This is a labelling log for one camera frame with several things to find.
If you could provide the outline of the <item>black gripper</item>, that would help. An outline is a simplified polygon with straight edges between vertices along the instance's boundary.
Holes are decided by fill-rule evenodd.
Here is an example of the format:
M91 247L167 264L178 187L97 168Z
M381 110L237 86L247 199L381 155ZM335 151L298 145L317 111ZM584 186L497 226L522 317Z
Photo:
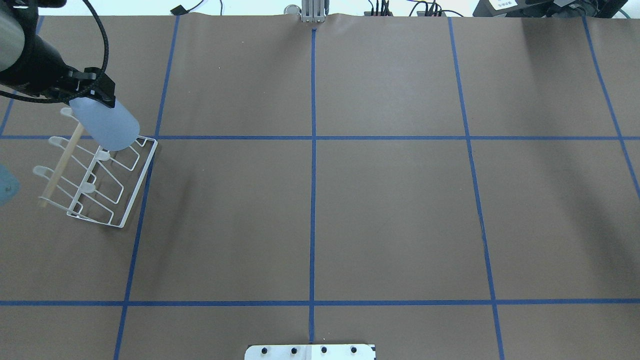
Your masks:
M115 107L115 82L98 67L79 71L65 64L60 53L38 35L27 37L16 63L0 73L1 84L30 97L59 100L68 95Z

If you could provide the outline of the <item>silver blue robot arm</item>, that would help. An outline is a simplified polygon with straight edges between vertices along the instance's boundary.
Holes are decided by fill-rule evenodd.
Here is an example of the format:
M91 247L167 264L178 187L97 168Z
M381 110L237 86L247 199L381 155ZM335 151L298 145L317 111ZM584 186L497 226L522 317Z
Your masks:
M39 9L59 9L65 0L3 0L1 2L0 82L14 92L1 91L9 100L33 104L70 104L89 98L108 109L116 103L115 82L107 75L110 43L103 21L89 2L83 1L96 23L103 43L102 64L80 71L37 31Z

